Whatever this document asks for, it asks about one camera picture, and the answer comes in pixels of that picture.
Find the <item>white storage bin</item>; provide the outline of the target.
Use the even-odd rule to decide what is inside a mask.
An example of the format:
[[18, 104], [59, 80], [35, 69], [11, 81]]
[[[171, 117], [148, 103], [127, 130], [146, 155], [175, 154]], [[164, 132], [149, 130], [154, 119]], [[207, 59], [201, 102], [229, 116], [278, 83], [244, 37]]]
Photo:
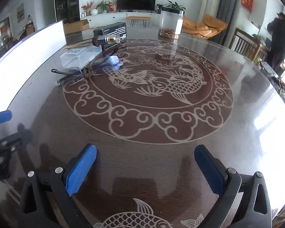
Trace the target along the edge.
[[64, 45], [63, 22], [53, 23], [21, 40], [0, 58], [0, 77], [28, 78]]

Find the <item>clear plastic case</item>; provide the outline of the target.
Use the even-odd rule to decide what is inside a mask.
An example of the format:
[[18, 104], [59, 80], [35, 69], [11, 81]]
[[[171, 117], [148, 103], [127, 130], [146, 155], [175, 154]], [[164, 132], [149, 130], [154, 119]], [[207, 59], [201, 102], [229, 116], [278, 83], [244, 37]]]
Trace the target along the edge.
[[69, 49], [68, 52], [61, 55], [62, 67], [64, 69], [73, 67], [83, 68], [101, 53], [102, 48], [93, 45]]

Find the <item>cardboard box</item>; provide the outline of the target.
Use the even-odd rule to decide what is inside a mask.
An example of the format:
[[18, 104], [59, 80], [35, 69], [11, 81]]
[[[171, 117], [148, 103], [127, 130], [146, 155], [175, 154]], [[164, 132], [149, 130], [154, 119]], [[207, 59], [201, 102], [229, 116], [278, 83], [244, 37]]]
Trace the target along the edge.
[[88, 20], [79, 20], [72, 23], [64, 24], [64, 32], [66, 35], [76, 32], [81, 32], [89, 29]]

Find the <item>small gold perfume bottle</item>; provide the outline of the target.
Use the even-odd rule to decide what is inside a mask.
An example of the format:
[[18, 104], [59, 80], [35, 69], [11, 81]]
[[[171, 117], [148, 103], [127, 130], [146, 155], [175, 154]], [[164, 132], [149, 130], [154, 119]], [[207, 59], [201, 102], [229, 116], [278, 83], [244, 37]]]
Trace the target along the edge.
[[102, 35], [94, 36], [92, 38], [92, 44], [96, 47], [106, 44], [117, 44], [121, 42], [120, 35]]

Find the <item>wooden dining chair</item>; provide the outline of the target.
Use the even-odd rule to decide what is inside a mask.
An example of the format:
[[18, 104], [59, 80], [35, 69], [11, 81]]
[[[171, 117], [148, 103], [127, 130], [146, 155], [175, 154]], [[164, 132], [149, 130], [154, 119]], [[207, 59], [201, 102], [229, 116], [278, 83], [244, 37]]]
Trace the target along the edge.
[[229, 49], [248, 58], [252, 62], [258, 59], [265, 61], [269, 53], [269, 49], [263, 43], [239, 28], [235, 29]]

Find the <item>black rectangular box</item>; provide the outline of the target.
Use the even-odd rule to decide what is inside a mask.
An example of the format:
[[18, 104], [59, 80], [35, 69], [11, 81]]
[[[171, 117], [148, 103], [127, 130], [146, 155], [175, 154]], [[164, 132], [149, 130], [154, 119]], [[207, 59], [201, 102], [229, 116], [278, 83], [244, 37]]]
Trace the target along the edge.
[[127, 39], [127, 25], [125, 22], [116, 22], [93, 30], [93, 36], [120, 35], [121, 41]]

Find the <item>white tv cabinet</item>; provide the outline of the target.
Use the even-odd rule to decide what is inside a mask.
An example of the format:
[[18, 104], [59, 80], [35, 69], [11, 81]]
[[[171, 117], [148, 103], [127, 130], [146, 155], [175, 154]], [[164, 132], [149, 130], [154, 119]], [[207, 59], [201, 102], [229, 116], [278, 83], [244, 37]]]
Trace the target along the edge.
[[[161, 15], [157, 13], [144, 12], [114, 12], [90, 15], [82, 17], [80, 20], [88, 20], [90, 28], [101, 27], [116, 22], [125, 22], [130, 26], [130, 20], [127, 19], [129, 16], [151, 17], [151, 22], [147, 22], [147, 27], [158, 27]], [[143, 27], [143, 23], [141, 21], [137, 21], [135, 27]]]

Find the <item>red flowers in vase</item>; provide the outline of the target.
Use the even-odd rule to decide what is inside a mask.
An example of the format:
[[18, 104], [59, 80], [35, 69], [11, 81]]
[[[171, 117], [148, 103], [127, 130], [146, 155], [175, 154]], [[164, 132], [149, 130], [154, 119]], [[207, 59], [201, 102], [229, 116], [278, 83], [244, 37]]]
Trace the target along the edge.
[[84, 5], [81, 6], [81, 8], [84, 11], [84, 16], [90, 16], [90, 12], [93, 8], [95, 2], [86, 2]]

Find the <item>black display cabinet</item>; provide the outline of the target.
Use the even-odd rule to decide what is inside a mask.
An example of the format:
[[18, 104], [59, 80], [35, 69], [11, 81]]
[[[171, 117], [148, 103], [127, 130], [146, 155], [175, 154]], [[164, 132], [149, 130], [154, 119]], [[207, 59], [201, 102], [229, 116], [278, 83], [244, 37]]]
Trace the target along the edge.
[[79, 0], [54, 0], [55, 17], [64, 24], [80, 20]]

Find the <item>orange lounge chair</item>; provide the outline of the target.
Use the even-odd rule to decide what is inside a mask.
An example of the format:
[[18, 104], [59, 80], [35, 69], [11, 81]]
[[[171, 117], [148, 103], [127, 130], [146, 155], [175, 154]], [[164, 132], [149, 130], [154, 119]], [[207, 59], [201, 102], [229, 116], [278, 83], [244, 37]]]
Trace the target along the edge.
[[187, 33], [197, 38], [210, 39], [227, 28], [227, 23], [205, 14], [202, 22], [194, 23], [187, 16], [183, 17], [182, 32]]

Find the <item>wooden bench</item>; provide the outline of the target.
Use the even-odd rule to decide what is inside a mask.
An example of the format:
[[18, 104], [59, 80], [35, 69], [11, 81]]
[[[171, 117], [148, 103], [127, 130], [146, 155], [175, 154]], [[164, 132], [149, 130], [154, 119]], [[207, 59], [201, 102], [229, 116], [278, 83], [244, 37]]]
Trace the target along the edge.
[[141, 21], [143, 27], [147, 27], [147, 22], [151, 22], [151, 17], [129, 16], [127, 19], [130, 20], [131, 27], [134, 27], [137, 21]]

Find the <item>clear cylindrical jar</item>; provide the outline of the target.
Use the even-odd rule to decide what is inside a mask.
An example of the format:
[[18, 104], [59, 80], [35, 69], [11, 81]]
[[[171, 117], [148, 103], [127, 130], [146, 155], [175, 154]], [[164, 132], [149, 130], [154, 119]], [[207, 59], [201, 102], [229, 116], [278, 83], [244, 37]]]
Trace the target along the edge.
[[184, 11], [163, 7], [159, 22], [158, 35], [164, 38], [177, 40], [182, 31]]

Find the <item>person in dark clothes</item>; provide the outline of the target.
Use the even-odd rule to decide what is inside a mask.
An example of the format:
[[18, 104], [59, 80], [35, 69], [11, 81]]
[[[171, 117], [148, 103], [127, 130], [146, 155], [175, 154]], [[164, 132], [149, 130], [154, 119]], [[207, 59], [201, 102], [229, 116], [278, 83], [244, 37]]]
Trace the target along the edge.
[[267, 63], [275, 72], [285, 59], [285, 14], [280, 12], [277, 15], [278, 17], [267, 25], [267, 31], [272, 37]]

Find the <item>black flat television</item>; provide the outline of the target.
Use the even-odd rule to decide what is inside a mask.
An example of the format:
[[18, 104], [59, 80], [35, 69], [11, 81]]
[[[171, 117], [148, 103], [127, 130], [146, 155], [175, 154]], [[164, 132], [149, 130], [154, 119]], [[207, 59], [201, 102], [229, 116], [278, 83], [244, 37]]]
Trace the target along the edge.
[[156, 0], [117, 0], [117, 10], [153, 11]]

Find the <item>green potted plant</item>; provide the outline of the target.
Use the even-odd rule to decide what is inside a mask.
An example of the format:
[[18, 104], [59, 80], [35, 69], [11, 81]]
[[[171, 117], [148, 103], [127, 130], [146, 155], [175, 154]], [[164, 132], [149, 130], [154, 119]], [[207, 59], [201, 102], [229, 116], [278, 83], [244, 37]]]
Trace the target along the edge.
[[179, 5], [177, 2], [172, 2], [170, 0], [168, 0], [167, 7], [172, 8], [172, 9], [182, 10], [182, 11], [186, 10], [186, 8], [183, 5]]

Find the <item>thin frame eyeglasses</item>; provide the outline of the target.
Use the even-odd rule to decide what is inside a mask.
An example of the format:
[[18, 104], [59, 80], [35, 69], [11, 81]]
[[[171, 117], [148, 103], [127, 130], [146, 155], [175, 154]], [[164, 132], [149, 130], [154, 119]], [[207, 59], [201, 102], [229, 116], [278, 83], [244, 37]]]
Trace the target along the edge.
[[117, 55], [115, 55], [116, 52], [117, 50], [115, 49], [109, 55], [97, 61], [93, 60], [83, 68], [72, 67], [64, 71], [58, 71], [57, 69], [52, 68], [52, 73], [62, 76], [54, 83], [54, 85], [60, 88], [66, 88], [67, 86], [75, 85], [80, 81], [88, 80], [93, 76], [108, 75], [119, 70], [124, 63]]

